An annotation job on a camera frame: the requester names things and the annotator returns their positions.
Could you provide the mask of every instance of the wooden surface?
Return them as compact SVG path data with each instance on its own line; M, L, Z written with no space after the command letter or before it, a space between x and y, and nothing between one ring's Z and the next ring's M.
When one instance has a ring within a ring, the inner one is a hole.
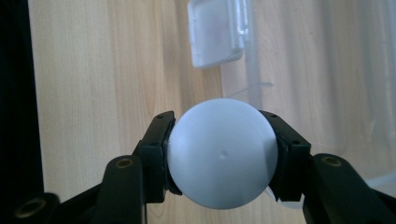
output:
M61 200L99 183L152 118L221 97L219 68L191 67L186 1L30 1L46 191ZM302 223L263 194L230 211L167 193L149 223Z
M381 105L366 91L384 64L375 60L380 47L365 46L388 35L365 37L381 8L358 2L266 0L255 12L261 81L271 87L262 89L264 108L314 152L342 154L371 178L396 167L394 151L374 150L384 113L373 112ZM45 188L62 201L99 183L111 159L131 154L156 114L174 110L178 119L225 91L218 67L191 67L187 0L31 0L29 7ZM304 223L301 210L265 194L225 211L166 197L148 206L149 223Z

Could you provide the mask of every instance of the ball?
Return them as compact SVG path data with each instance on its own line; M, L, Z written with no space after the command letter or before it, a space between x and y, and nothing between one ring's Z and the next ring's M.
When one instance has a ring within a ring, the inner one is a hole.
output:
M254 107L213 99L188 110L169 137L169 171L195 203L231 209L269 185L277 164L274 130Z

